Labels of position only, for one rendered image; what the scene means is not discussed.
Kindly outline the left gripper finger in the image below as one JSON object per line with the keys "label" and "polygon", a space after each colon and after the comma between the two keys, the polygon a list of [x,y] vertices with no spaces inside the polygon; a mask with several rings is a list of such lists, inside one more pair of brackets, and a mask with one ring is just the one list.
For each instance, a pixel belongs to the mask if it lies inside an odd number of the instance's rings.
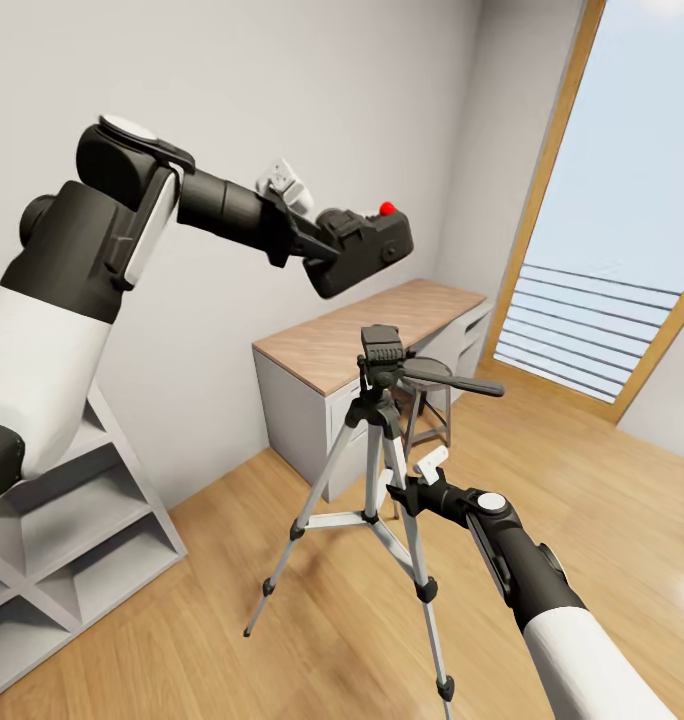
{"label": "left gripper finger", "polygon": [[297,224],[297,227],[304,233],[311,237],[317,238],[320,234],[320,228],[311,223],[308,219],[305,219],[304,217],[301,218],[297,214],[295,214],[292,210],[289,210],[291,212],[291,215]]}
{"label": "left gripper finger", "polygon": [[300,229],[297,232],[290,255],[321,259],[322,261],[338,261],[341,256],[338,251],[321,243],[317,238],[304,234]]}

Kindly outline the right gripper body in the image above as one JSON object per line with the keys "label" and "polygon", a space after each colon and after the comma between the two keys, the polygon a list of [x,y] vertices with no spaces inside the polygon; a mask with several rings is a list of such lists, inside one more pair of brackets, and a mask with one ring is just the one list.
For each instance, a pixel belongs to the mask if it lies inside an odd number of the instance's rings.
{"label": "right gripper body", "polygon": [[453,488],[453,485],[446,482],[442,467],[436,467],[439,479],[431,486],[414,482],[401,493],[405,504],[406,512],[411,517],[416,517],[423,510],[435,512],[446,519],[443,512],[443,501],[446,494]]}

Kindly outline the digital camera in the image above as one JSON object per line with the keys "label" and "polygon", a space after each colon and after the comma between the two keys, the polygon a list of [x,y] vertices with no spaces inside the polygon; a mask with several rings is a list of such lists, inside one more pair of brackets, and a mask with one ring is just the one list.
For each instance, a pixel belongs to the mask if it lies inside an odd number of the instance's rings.
{"label": "digital camera", "polygon": [[399,262],[414,250],[410,218],[392,202],[380,205],[376,216],[330,209],[313,223],[317,240],[341,256],[338,261],[303,257],[303,266],[319,296],[338,296],[355,284]]}

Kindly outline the camera tripod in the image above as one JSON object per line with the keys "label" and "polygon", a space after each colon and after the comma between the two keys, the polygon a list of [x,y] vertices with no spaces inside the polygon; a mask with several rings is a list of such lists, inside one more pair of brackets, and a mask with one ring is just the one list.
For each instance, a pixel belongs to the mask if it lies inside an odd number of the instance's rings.
{"label": "camera tripod", "polygon": [[[379,517],[387,494],[386,484],[403,490],[409,487],[399,427],[399,419],[404,404],[401,403],[400,397],[391,401],[393,393],[390,389],[394,388],[397,381],[403,377],[447,384],[455,389],[490,395],[491,397],[502,397],[505,394],[505,386],[503,383],[483,381],[483,379],[473,379],[472,377],[446,377],[404,368],[397,362],[405,362],[407,359],[415,358],[416,349],[405,349],[403,347],[399,337],[399,328],[394,325],[363,327],[361,329],[361,341],[365,355],[360,354],[357,357],[357,365],[360,367],[360,396],[352,400],[350,404],[346,420],[312,491],[309,493],[309,498],[303,507],[302,513],[299,518],[294,520],[290,528],[290,541],[278,562],[277,568],[273,576],[263,583],[262,601],[250,622],[249,628],[244,630],[243,635],[250,637],[263,605],[275,590],[277,579],[285,563],[293,552],[296,542],[301,539],[306,530],[365,525],[365,527],[373,530],[373,533],[381,540],[381,543],[389,550],[397,563],[401,565],[403,571],[414,581],[416,596],[423,604],[437,672],[437,680],[435,681],[437,691],[442,697],[447,720],[453,720],[450,702],[455,692],[455,682],[450,675],[445,673],[431,603],[437,596],[438,585],[435,578],[428,576],[426,572],[416,517],[411,517],[406,512],[405,506],[400,504],[409,551],[405,549],[397,536]],[[362,511],[329,513],[328,515],[311,515],[332,472],[335,470],[348,440],[361,419],[366,419],[368,423],[365,509]],[[380,474],[379,465],[382,448],[385,454],[385,468]]]}

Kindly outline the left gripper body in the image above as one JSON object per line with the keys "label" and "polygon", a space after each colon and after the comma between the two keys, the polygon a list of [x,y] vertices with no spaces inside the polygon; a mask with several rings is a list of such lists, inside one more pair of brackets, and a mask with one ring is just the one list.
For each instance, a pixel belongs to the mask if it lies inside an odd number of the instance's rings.
{"label": "left gripper body", "polygon": [[215,235],[266,251],[271,265],[285,267],[299,230],[289,209],[229,179],[221,206]]}

